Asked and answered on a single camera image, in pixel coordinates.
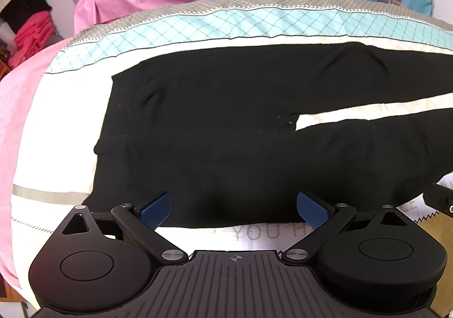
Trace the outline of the black pants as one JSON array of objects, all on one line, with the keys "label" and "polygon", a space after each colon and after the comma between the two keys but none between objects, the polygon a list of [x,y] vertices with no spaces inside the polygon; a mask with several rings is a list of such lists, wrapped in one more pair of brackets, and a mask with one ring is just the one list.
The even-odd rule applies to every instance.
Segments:
[{"label": "black pants", "polygon": [[399,206],[452,171],[452,57],[361,43],[212,48],[113,77],[86,205],[165,191],[170,227],[298,220],[302,191]]}]

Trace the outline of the patterned bed sheet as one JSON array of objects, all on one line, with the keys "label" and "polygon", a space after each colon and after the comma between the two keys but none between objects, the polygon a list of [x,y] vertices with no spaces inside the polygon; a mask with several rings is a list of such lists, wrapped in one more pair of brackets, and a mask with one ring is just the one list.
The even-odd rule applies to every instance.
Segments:
[{"label": "patterned bed sheet", "polygon": [[204,0],[49,46],[1,80],[1,275],[73,206],[172,197],[189,247],[302,235],[296,197],[412,220],[452,184],[452,26],[358,0]]}]

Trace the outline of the red folded clothes on shelf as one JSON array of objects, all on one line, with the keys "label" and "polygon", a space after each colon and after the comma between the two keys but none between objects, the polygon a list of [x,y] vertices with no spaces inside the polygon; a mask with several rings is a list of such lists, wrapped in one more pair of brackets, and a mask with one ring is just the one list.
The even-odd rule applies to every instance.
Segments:
[{"label": "red folded clothes on shelf", "polygon": [[15,35],[16,52],[8,60],[9,67],[15,69],[40,52],[54,32],[55,26],[49,11],[32,15]]}]

